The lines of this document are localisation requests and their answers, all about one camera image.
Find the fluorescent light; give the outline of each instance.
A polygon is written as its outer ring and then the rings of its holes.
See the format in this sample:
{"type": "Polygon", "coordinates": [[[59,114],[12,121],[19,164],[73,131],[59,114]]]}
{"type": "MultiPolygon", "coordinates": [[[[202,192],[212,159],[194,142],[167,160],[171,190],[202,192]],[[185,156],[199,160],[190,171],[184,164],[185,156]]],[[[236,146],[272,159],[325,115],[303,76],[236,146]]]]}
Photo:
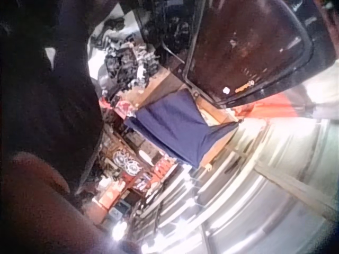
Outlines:
{"type": "Polygon", "coordinates": [[[164,249],[166,238],[158,233],[154,239],[154,246],[152,248],[153,252],[161,252],[164,249]]]}
{"type": "Polygon", "coordinates": [[[148,254],[149,253],[148,244],[145,243],[143,246],[141,246],[141,252],[142,252],[142,254],[148,254]]]}
{"type": "Polygon", "coordinates": [[[189,174],[189,173],[185,174],[185,175],[184,175],[184,179],[185,179],[186,182],[188,182],[189,180],[191,180],[190,174],[189,174]]]}
{"type": "Polygon", "coordinates": [[[118,224],[112,230],[112,237],[115,241],[120,241],[125,235],[127,229],[127,222],[118,222],[118,224]]]}
{"type": "Polygon", "coordinates": [[[194,201],[194,198],[191,197],[189,199],[186,200],[186,204],[189,206],[189,207],[193,207],[195,205],[195,201],[194,201]]]}
{"type": "Polygon", "coordinates": [[[154,164],[152,163],[152,159],[150,158],[150,156],[148,156],[148,154],[146,154],[144,151],[139,150],[139,155],[151,166],[154,166],[154,164]]]}
{"type": "Polygon", "coordinates": [[[186,187],[186,189],[191,189],[191,188],[194,187],[194,184],[192,184],[192,182],[189,181],[189,182],[186,182],[186,183],[185,183],[185,187],[186,187]]]}
{"type": "Polygon", "coordinates": [[[180,219],[179,222],[176,224],[177,229],[182,229],[187,225],[187,221],[180,219]]]}

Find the red object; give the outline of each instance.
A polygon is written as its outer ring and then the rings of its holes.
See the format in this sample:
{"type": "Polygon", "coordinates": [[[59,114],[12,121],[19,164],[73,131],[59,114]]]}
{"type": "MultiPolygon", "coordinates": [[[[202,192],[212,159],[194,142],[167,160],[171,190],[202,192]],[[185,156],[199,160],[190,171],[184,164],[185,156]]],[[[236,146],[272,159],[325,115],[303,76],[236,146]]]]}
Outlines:
{"type": "Polygon", "coordinates": [[[254,103],[234,107],[235,116],[247,118],[298,117],[291,102],[283,93],[261,99],[254,103]]]}

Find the blue cloth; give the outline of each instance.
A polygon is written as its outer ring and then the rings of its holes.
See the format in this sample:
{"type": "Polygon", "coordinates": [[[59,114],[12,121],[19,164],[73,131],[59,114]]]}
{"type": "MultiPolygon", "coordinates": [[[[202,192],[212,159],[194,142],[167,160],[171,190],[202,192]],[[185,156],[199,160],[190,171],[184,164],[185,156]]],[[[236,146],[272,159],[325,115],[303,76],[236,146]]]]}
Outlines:
{"type": "Polygon", "coordinates": [[[238,126],[236,122],[208,126],[188,89],[139,109],[125,124],[169,156],[195,168],[216,141],[238,126]]]}

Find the person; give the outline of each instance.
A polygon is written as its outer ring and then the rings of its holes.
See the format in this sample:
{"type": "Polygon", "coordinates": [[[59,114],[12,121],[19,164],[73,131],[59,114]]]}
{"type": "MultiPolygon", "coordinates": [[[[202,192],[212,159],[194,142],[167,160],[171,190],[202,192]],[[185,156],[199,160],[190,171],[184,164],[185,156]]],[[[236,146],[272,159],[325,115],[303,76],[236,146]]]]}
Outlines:
{"type": "Polygon", "coordinates": [[[103,126],[87,66],[91,17],[97,16],[86,12],[101,4],[103,19],[116,1],[61,0],[52,26],[22,8],[32,1],[16,2],[20,6],[0,20],[2,248],[138,253],[137,246],[128,248],[132,243],[107,239],[66,198],[90,172],[103,126]],[[44,51],[50,46],[53,65],[44,51]]]}

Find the engine parts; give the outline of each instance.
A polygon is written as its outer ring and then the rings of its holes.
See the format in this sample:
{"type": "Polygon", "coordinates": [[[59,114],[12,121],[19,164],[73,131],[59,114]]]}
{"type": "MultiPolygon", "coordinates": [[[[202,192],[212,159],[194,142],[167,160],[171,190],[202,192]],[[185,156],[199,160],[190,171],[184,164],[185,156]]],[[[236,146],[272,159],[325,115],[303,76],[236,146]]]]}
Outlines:
{"type": "Polygon", "coordinates": [[[134,34],[120,39],[117,33],[112,33],[118,30],[116,26],[122,27],[121,20],[105,22],[100,35],[91,38],[92,47],[106,52],[106,70],[99,73],[98,81],[102,95],[113,107],[120,99],[118,92],[131,90],[135,86],[146,88],[149,78],[159,69],[153,46],[137,44],[134,34]]]}

